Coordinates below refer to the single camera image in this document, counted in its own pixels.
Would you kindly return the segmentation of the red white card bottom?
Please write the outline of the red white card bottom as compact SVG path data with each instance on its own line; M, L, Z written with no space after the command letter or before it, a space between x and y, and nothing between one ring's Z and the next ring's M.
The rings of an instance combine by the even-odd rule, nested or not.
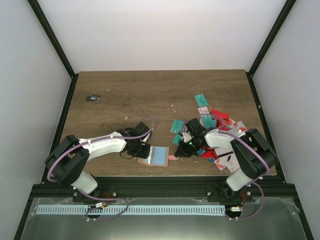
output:
M220 171L224 170L226 168L226 163L227 160L224 158L218 158L214 161L214 163L216 164L216 166L218 167L218 169Z

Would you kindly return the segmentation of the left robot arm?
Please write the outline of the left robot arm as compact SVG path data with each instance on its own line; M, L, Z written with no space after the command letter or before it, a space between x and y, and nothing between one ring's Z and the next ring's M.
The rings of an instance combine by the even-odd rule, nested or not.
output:
M47 180L62 187L72 186L84 193L91 202L97 202L102 189L97 180L84 171L87 162L112 153L127 152L133 158L146 159L150 155L148 143L152 128L139 122L134 128L118 129L95 138L77 138L68 135L45 160Z

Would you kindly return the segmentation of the pink leather card holder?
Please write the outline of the pink leather card holder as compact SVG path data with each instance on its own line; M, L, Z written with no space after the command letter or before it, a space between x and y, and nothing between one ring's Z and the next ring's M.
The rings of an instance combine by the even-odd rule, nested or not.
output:
M151 146L147 158L138 158L137 162L152 167L167 167L169 161L177 161L179 158L170 155L169 147Z

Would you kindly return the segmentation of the frame post black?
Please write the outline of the frame post black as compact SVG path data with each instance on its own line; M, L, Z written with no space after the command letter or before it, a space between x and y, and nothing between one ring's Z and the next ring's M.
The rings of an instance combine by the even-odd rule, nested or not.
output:
M291 10L293 9L296 0L286 0L283 7L281 8L275 22L273 23L265 41L263 42L262 47L260 48L256 58L254 59L247 75L253 77L257 72L259 66L261 65L263 59L265 58L267 52L269 51L272 43L274 42L276 36L281 30L283 24L285 23L287 17L289 16Z
M76 76L75 71L73 70L58 38L54 30L52 29L44 11L42 10L40 3L37 0L27 0L29 6L31 7L32 11L34 12L38 22L40 23L42 29L44 30L46 36L48 37L51 45L53 46L55 52L57 53L62 65L64 66L65 70L67 71L68 75L71 79Z

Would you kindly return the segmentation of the teal vip card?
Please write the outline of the teal vip card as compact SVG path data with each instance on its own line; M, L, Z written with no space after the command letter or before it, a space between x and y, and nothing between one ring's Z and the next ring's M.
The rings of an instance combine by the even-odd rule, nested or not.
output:
M184 122L182 120L174 119L170 132L174 134L178 134L182 130L183 126L184 126Z
M172 140L172 142L175 144L175 145L179 145L179 142L183 140L183 135L181 133L178 133L175 135L174 139Z

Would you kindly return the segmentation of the left frame post black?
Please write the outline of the left frame post black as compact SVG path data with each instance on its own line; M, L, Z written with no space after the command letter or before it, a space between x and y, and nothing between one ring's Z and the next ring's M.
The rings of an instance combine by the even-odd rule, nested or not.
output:
M27 0L29 6L31 7L32 11L34 12L38 22L40 23L42 29L44 30L46 36L48 37L51 45L53 46L55 52L57 53L62 65L64 66L65 70L67 71L68 75L71 79L76 76L75 71L73 70L58 38L54 30L52 29L44 11L42 10L40 3L37 0Z

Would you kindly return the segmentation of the teal VIP card lower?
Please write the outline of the teal VIP card lower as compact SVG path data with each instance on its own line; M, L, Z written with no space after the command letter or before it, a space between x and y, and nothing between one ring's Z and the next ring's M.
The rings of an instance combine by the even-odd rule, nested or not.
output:
M179 145L179 142L183 140L183 135L181 133L178 133L175 135L174 139L172 140L172 142L175 144L175 145Z

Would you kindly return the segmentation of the black aluminium front rail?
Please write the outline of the black aluminium front rail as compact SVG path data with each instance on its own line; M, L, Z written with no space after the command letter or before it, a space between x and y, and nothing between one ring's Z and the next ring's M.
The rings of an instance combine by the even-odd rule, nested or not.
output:
M207 197L223 185L227 177L220 176L110 176L97 177L104 193L118 198L178 198ZM266 176L257 183L267 197L297 197L296 187L279 176Z

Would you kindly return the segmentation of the red card top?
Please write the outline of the red card top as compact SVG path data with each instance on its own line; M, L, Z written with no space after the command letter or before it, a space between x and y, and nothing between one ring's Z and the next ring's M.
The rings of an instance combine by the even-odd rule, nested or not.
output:
M215 115L215 116L218 116L220 117L221 119L223 120L228 120L229 119L229 114L228 113L224 113L224 112L221 112L215 108L213 108L211 111L210 111L211 114Z

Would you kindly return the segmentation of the right frame post black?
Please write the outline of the right frame post black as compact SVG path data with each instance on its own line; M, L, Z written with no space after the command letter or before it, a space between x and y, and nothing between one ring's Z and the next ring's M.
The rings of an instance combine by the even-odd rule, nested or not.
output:
M276 36L281 30L283 24L285 23L287 17L289 16L291 10L293 9L296 0L286 0L283 7L281 8L275 22L273 23L265 41L263 42L262 47L260 48L256 58L254 59L247 75L253 77L257 72L259 66L261 65L263 59L265 58L267 52L269 51L272 43L274 42Z

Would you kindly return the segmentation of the white floral card upper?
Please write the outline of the white floral card upper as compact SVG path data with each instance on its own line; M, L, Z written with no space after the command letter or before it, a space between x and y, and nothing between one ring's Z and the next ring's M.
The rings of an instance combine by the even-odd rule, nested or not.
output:
M199 112L200 115L209 114L210 113L206 106L199 107L198 108L198 112Z

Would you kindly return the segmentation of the light blue slotted strip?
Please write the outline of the light blue slotted strip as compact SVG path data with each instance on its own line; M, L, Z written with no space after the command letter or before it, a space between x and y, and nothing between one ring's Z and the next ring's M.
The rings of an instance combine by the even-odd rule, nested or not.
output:
M90 210L87 205L39 205L38 215L197 215L224 216L226 208L223 205L109 205L104 209Z

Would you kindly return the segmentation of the small black tag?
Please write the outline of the small black tag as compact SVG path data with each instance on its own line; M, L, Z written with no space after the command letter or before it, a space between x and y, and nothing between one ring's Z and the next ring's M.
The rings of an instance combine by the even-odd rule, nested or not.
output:
M98 102L98 101L100 101L100 99L101 99L101 96L98 94L89 94L86 96L85 100L87 102Z

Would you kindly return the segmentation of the white floral card bottom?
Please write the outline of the white floral card bottom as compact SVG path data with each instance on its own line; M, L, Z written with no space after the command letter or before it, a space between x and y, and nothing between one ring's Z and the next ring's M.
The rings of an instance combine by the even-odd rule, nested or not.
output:
M231 173L234 173L237 169L240 168L239 162L236 158L228 160L225 166Z

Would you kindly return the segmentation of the white floral card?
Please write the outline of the white floral card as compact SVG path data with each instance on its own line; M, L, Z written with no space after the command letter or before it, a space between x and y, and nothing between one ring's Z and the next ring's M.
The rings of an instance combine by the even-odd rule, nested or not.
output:
M239 162L236 158L228 160L225 166L231 173L234 173L237 169L240 168Z
M198 108L198 112L199 112L200 115L209 114L210 113L206 106L199 107Z

